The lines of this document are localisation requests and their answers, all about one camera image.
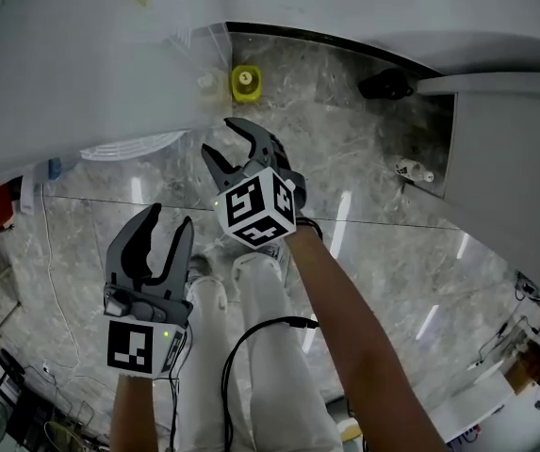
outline white marker cube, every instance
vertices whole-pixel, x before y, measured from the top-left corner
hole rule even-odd
[[[183,328],[103,315],[106,365],[133,377],[157,379],[171,370],[184,340]]]
[[[286,183],[272,168],[241,181],[216,199],[221,227],[254,250],[294,233],[297,224],[291,188],[294,185]]]

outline white pants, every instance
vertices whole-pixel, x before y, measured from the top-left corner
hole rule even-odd
[[[234,262],[232,278],[240,293],[245,330],[272,318],[292,315],[278,262],[252,253]],[[226,332],[227,299],[220,282],[203,277],[190,288],[194,337],[180,372],[177,401],[180,452],[223,451],[221,371],[231,347]],[[253,386],[251,421],[246,427],[234,368],[228,384],[234,424],[234,452],[340,451],[336,425],[314,386],[295,329],[271,325],[248,340]]]

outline human arm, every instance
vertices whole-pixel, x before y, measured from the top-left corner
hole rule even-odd
[[[313,228],[286,242],[369,450],[445,450],[381,324]]]
[[[153,382],[119,376],[110,423],[112,452],[158,452]]]

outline marble floor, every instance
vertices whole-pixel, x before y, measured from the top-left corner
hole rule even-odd
[[[244,34],[233,35],[233,45],[234,64],[258,65],[264,78],[262,98],[234,104],[234,115],[266,126],[282,140],[293,167],[308,180],[304,212],[318,220],[326,245],[385,327],[420,401],[427,410],[434,408],[483,371],[466,368],[516,306],[514,271],[507,263],[407,201],[390,168],[394,154],[418,159],[435,173],[429,189],[442,192],[453,101],[416,95],[365,101],[356,83],[393,66],[331,46]],[[219,126],[187,133],[142,158],[82,162],[44,189],[35,216],[17,215],[15,230],[0,234],[0,255],[12,265],[8,282],[0,286],[0,319],[14,292],[23,304],[4,326],[0,343],[24,365],[41,370],[46,361],[75,407],[87,400],[95,409],[90,424],[95,433],[108,432],[117,380],[104,366],[105,337],[99,333],[106,249],[145,204],[164,206],[153,236],[152,268],[160,269],[173,231],[190,216],[195,252],[210,257],[227,288],[230,337],[236,341],[243,332],[230,283],[232,261],[243,248],[222,233],[211,209],[217,191],[200,156],[204,142],[233,162],[246,158],[245,141]],[[283,270],[294,310],[310,315],[288,256]],[[432,309],[433,320],[417,336]],[[536,307],[524,304],[516,310],[521,311],[539,326]],[[341,395],[321,331],[308,361],[326,400]],[[236,374],[246,401],[244,350]],[[54,398],[54,387],[33,370],[27,379]],[[155,387],[156,421],[165,438],[171,423],[166,385]],[[62,406],[63,399],[57,400]]]

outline wristband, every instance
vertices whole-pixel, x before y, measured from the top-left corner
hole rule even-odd
[[[314,228],[314,231],[318,234],[318,237],[321,241],[324,240],[324,234],[319,224],[316,223],[313,219],[307,218],[305,216],[297,216],[297,226],[310,226]]]

